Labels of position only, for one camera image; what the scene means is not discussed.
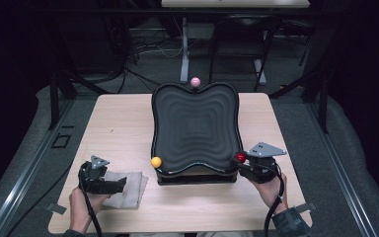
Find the hand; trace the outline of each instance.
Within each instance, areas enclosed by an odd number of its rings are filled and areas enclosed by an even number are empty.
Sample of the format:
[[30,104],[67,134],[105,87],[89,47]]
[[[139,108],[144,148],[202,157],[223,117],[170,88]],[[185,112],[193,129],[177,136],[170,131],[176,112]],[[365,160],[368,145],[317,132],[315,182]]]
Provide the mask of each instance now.
[[[101,209],[104,200],[111,195],[92,195],[87,194],[89,202],[95,214]],[[81,234],[85,234],[89,224],[91,223],[91,216],[88,213],[88,207],[85,203],[85,197],[82,190],[75,188],[69,196],[70,200],[70,229],[75,230]]]
[[[287,203],[287,177],[281,173],[282,180],[285,184],[284,187],[284,193],[283,193],[283,198],[282,198],[282,203],[280,203],[274,212],[274,214],[278,214],[288,208],[288,203]],[[275,202],[276,197],[279,194],[279,183],[280,180],[277,176],[273,178],[271,181],[263,183],[263,184],[258,184],[256,182],[251,181],[251,183],[257,188],[257,190],[260,192],[261,198],[263,199],[264,203],[268,206],[271,207],[273,203]]]

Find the controller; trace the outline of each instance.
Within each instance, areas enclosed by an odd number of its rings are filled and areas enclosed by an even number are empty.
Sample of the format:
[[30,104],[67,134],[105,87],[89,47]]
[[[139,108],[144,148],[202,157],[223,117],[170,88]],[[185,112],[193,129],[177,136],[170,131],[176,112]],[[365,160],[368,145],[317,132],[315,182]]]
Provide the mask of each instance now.
[[97,156],[92,156],[91,161],[86,161],[79,170],[79,189],[93,195],[122,193],[127,177],[118,181],[105,181],[103,176],[108,169],[106,165],[110,162]]
[[271,181],[280,172],[273,156],[286,153],[284,150],[260,142],[248,152],[238,152],[233,161],[237,163],[241,176],[263,184]]

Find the yellow ball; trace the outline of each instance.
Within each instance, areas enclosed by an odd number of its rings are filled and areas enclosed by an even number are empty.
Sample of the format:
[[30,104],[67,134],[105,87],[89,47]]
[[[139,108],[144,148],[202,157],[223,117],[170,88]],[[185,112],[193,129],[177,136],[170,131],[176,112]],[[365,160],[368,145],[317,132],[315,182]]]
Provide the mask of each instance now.
[[162,159],[155,156],[152,158],[151,162],[150,162],[153,166],[153,168],[159,168],[161,165],[162,165]]

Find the black tray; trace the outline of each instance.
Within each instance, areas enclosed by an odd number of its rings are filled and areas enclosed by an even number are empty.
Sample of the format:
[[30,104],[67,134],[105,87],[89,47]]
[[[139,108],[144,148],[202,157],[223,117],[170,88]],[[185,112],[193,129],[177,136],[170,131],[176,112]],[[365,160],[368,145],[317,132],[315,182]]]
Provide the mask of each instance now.
[[155,132],[152,157],[160,185],[235,182],[234,155],[243,150],[239,96],[227,83],[201,89],[159,86],[152,95]]

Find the sleeve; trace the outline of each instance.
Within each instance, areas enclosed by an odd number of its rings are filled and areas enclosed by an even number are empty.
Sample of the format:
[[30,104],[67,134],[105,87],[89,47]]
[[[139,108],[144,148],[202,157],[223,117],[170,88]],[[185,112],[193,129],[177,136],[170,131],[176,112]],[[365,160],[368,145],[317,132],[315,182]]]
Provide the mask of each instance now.
[[68,230],[66,230],[66,232],[64,232],[63,237],[85,237],[85,235],[83,235],[77,231],[68,229]]
[[275,215],[272,221],[281,237],[312,237],[311,228],[295,207]]

